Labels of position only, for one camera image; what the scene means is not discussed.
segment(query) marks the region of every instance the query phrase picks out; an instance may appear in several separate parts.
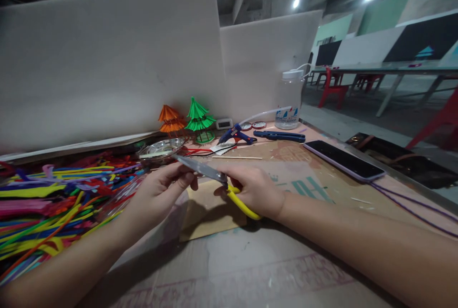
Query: phone screen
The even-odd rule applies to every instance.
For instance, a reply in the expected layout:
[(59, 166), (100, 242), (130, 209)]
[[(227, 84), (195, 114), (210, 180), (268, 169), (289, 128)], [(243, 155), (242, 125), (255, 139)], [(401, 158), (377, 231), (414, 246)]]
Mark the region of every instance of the phone screen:
[(324, 141), (310, 141), (307, 142), (307, 146), (317, 150), (319, 153), (323, 154), (329, 159), (334, 160), (336, 163), (339, 163), (343, 167), (349, 169), (350, 171), (363, 178), (371, 178), (384, 173), (382, 169), (369, 164), (364, 160), (355, 157), (354, 155), (344, 152)]

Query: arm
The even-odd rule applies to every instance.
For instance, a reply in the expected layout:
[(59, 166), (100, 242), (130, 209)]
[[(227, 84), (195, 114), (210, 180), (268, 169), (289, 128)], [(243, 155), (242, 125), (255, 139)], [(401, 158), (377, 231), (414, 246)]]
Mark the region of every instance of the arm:
[(168, 215), (188, 185), (197, 190), (190, 171), (176, 163), (150, 174), (116, 220), (2, 287), (0, 307), (75, 306), (125, 250)]
[(259, 169), (222, 166), (240, 199), (291, 228), (412, 307), (458, 302), (458, 243), (392, 219), (281, 192)]

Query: metal bowl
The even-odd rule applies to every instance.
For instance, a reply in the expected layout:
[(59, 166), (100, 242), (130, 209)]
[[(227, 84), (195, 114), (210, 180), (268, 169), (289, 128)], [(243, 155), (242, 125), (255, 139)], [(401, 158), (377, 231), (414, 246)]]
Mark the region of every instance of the metal bowl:
[[(147, 161), (147, 162), (156, 162), (156, 161), (162, 161), (164, 159), (170, 158), (173, 154), (178, 153), (181, 148), (183, 147), (185, 143), (184, 139), (181, 138), (176, 138), (176, 139), (166, 139), (162, 140), (159, 142), (156, 142), (155, 144), (149, 145), (144, 147), (142, 150), (140, 150), (137, 155), (142, 161)], [(158, 156), (149, 156), (149, 157), (143, 157), (147, 154), (154, 154), (154, 153), (162, 153), (162, 152), (167, 152), (170, 151), (166, 154), (158, 155)]]

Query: scissors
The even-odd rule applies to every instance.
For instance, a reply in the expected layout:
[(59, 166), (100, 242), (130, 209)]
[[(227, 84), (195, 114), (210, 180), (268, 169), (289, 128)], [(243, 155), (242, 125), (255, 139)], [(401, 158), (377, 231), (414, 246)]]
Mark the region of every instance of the scissors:
[(261, 220), (262, 216), (254, 213), (251, 211), (245, 203), (243, 203), (240, 198), (237, 197), (237, 194), (240, 193), (240, 190), (236, 187), (233, 187), (228, 184), (228, 177), (224, 174), (221, 173), (217, 170), (215, 170), (213, 167), (210, 167), (206, 164), (200, 163), (197, 160), (186, 158), (183, 156), (180, 156), (178, 154), (172, 155), (173, 158), (177, 159), (180, 163), (182, 163), (184, 166), (189, 167), (191, 170), (194, 170), (204, 176), (207, 176), (208, 178), (214, 179), (221, 184), (227, 189), (228, 191), (228, 197), (236, 204), (237, 207), (240, 208), (240, 210), (245, 213), (246, 216), (249, 218), (252, 218), (253, 220)]

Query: small bowl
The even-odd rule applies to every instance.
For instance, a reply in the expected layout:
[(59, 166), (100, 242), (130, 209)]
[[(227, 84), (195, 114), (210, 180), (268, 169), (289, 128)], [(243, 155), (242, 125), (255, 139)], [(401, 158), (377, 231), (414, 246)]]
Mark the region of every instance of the small bowl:
[(185, 140), (181, 138), (162, 140), (144, 147), (137, 152), (137, 155), (142, 163), (146, 162), (147, 164), (165, 164), (168, 162), (167, 160), (172, 159), (170, 157), (173, 154), (178, 153), (183, 148), (184, 143)]

